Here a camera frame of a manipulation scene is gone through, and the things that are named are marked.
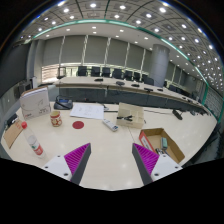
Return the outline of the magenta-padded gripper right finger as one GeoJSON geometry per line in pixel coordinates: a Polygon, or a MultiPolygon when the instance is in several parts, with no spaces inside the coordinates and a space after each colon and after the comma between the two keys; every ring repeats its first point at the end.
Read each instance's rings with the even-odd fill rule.
{"type": "Polygon", "coordinates": [[[143,185],[148,185],[182,169],[167,154],[156,154],[136,143],[132,145],[132,154],[135,158],[143,185]]]}

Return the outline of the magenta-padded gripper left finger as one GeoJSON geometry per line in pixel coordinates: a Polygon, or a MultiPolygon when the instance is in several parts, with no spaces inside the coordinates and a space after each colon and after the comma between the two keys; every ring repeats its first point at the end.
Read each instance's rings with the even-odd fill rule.
{"type": "Polygon", "coordinates": [[[91,144],[87,143],[66,155],[55,156],[47,162],[42,169],[79,185],[90,154],[91,144]]]}

